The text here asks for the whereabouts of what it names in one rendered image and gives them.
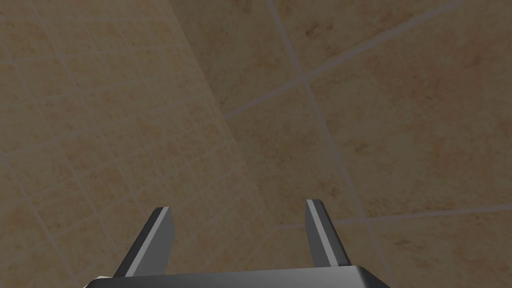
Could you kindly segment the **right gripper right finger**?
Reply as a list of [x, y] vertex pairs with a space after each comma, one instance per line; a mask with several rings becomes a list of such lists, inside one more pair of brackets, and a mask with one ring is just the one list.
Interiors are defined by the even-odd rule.
[[319, 199], [307, 199], [304, 215], [304, 227], [314, 267], [351, 266], [324, 203]]

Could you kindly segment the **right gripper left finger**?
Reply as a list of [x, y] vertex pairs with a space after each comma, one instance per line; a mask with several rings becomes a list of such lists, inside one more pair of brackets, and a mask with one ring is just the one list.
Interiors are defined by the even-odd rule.
[[175, 235], [171, 208], [155, 208], [113, 274], [114, 278], [162, 275]]

